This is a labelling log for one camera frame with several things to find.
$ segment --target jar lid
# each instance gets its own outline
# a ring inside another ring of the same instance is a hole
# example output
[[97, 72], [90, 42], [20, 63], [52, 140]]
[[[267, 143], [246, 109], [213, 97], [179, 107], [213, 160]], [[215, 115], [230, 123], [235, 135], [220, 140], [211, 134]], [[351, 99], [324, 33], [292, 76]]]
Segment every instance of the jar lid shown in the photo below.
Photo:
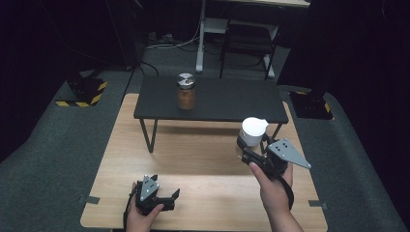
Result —
[[178, 85], [182, 89], [190, 89], [195, 84], [195, 77], [190, 73], [181, 73], [178, 77]]

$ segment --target black table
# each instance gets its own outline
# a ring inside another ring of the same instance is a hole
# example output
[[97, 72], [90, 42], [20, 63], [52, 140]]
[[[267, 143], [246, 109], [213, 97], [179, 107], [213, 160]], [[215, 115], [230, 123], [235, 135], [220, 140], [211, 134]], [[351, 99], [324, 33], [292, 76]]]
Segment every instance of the black table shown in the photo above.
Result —
[[[150, 153], [159, 119], [242, 122], [256, 117], [278, 124], [273, 138], [289, 121], [275, 82], [197, 77], [195, 83], [195, 107], [182, 110], [177, 103], [176, 76], [144, 76], [133, 117], [141, 123]], [[155, 120], [151, 142], [144, 119]]]

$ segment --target desk leg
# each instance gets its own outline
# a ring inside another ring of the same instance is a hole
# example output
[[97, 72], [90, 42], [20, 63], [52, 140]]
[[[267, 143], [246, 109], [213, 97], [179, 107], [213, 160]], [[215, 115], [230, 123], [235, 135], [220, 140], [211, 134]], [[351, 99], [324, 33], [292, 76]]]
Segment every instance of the desk leg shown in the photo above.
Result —
[[144, 119], [139, 119], [139, 123], [141, 124], [142, 131], [144, 132], [145, 142], [147, 143], [148, 151], [150, 153], [153, 153], [154, 144], [155, 144], [155, 136], [157, 134], [158, 119], [155, 119], [154, 121], [154, 129], [153, 129], [153, 135], [151, 137], [151, 142], [150, 142], [150, 138], [148, 137], [148, 131], [147, 131], [147, 128], [145, 127]]
[[196, 72], [202, 73], [204, 65], [204, 37], [205, 37], [205, 5], [206, 0], [202, 0], [200, 28], [199, 28], [199, 46], [196, 54]]
[[275, 140], [275, 138], [277, 137], [281, 126], [282, 126], [282, 124], [278, 124], [277, 128], [275, 129], [274, 134], [272, 135], [272, 140]]

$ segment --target human hand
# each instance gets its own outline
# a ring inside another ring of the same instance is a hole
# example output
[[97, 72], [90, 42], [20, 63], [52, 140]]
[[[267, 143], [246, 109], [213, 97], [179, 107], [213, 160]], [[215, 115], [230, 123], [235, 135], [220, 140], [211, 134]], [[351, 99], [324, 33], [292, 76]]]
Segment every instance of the human hand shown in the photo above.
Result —
[[[249, 164], [250, 170], [260, 186], [260, 198], [268, 214], [272, 231], [303, 231], [298, 221], [289, 210], [289, 199], [283, 184], [278, 180], [269, 180], [263, 170], [254, 162]], [[282, 175], [287, 184], [293, 185], [293, 165], [288, 163]]]
[[141, 211], [135, 206], [135, 198], [136, 196], [134, 195], [130, 204], [127, 217], [127, 232], [149, 232], [155, 219], [163, 209], [163, 205], [156, 206], [148, 216], [143, 216]]

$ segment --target chair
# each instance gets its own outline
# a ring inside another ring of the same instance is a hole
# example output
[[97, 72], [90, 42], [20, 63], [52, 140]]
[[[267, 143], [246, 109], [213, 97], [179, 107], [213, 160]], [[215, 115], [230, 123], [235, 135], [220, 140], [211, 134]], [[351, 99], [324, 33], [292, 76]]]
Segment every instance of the chair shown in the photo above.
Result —
[[269, 64], [265, 73], [268, 79], [269, 69], [276, 49], [278, 33], [271, 37], [271, 32], [263, 25], [276, 25], [278, 28], [285, 20], [284, 7], [241, 3], [231, 9], [225, 30], [225, 39], [220, 53], [220, 78], [226, 52], [258, 55], [262, 58], [269, 54]]

